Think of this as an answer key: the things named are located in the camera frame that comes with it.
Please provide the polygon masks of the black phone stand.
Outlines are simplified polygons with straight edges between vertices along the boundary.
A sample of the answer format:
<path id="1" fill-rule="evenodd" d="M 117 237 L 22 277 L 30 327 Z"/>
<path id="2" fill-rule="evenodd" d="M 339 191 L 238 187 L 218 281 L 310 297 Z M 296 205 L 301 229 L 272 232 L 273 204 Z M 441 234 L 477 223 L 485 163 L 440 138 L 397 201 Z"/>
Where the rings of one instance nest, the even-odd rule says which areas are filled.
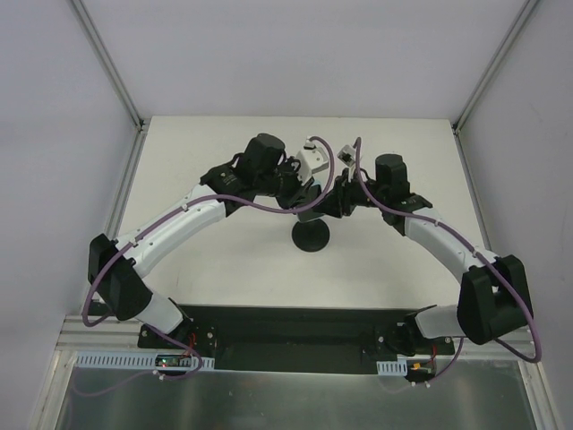
<path id="1" fill-rule="evenodd" d="M 316 253 L 324 249 L 330 241 L 330 230 L 325 221 L 315 219 L 301 223 L 296 222 L 291 230 L 295 246 L 307 253 Z"/>

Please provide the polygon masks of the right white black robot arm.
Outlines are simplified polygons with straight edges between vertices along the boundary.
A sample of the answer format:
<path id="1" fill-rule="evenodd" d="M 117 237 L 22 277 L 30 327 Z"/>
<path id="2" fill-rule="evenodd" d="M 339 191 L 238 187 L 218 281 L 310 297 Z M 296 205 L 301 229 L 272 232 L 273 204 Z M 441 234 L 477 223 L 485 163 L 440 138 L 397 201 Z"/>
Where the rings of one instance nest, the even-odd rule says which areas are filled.
<path id="1" fill-rule="evenodd" d="M 362 171 L 353 148 L 345 147 L 339 158 L 346 167 L 336 176 L 328 157 L 311 157 L 312 173 L 328 173 L 314 210 L 341 219 L 358 206 L 379 209 L 389 226 L 429 252 L 460 285 L 455 305 L 430 305 L 409 314 L 387 337 L 389 345 L 412 356 L 437 338 L 495 342 L 516 357 L 537 362 L 541 342 L 524 264 L 512 254 L 480 250 L 444 222 L 429 201 L 411 191 L 401 156 L 380 155 L 374 178 Z"/>

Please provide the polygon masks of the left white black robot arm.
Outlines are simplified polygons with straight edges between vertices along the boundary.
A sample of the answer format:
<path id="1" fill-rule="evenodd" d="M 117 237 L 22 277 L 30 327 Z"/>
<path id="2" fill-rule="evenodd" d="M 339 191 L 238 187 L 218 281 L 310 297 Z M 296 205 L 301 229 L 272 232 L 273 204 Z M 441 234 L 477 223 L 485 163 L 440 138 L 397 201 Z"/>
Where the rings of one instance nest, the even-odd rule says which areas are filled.
<path id="1" fill-rule="evenodd" d="M 334 155 L 318 136 L 307 138 L 296 155 L 288 156 L 276 136 L 259 133 L 244 151 L 211 168 L 200 182 L 155 219 L 111 239 L 104 234 L 90 242 L 88 295 L 99 295 L 106 317 L 136 319 L 158 330 L 169 348 L 182 347 L 191 323 L 176 303 L 149 288 L 144 278 L 179 245 L 201 230 L 230 217 L 242 207 L 276 214 L 300 214 L 326 196 L 309 197 L 314 176 L 331 171 Z"/>

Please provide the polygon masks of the blue case black phone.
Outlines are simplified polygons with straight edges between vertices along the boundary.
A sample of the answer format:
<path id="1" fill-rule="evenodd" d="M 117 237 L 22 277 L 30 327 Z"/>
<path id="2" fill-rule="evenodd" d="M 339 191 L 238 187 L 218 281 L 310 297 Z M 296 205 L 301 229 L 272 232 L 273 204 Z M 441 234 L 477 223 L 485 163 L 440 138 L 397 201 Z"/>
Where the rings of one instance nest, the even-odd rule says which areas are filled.
<path id="1" fill-rule="evenodd" d="M 317 204 L 319 204 L 321 201 L 324 200 L 324 198 L 321 197 L 321 194 L 320 194 L 319 197 L 314 201 L 314 202 L 317 202 L 314 206 L 316 206 Z M 305 210 L 305 211 L 298 212 L 298 213 L 296 214 L 297 220 L 298 220 L 299 222 L 301 222 L 301 223 L 306 223 L 306 222 L 310 222 L 310 221 L 313 221 L 313 220 L 315 220 L 315 219 L 318 219 L 318 218 L 315 218 L 315 217 L 314 217 L 314 214 L 312 213 L 312 208 L 313 208 L 314 206 L 312 206 L 310 209 L 307 209 L 307 210 Z"/>

